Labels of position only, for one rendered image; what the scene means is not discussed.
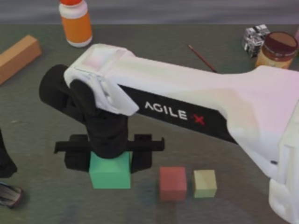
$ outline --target brown jar lid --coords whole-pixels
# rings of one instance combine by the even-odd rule
[[[288,33],[271,32],[266,36],[264,46],[276,57],[288,57],[297,52],[298,42]]]

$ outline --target yellow cube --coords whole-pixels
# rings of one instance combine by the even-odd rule
[[[193,189],[195,198],[214,197],[217,191],[214,170],[194,170]]]

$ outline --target gray wall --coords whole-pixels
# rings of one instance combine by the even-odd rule
[[[299,0],[86,0],[93,23],[298,24]],[[60,23],[58,0],[0,0],[0,23]]]

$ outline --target white robotic arm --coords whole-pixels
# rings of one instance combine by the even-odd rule
[[[125,48],[95,44],[64,73],[94,92],[100,109],[127,116],[140,106],[171,115],[161,105],[138,105],[122,89],[152,93],[218,111],[230,135],[271,178],[270,205],[299,224],[299,72],[260,66],[243,74],[219,75],[136,57]]]

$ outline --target red x logo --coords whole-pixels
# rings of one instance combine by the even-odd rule
[[[194,118],[195,118],[195,123],[200,123],[201,125],[205,125],[204,116],[199,117],[196,114],[194,114]]]

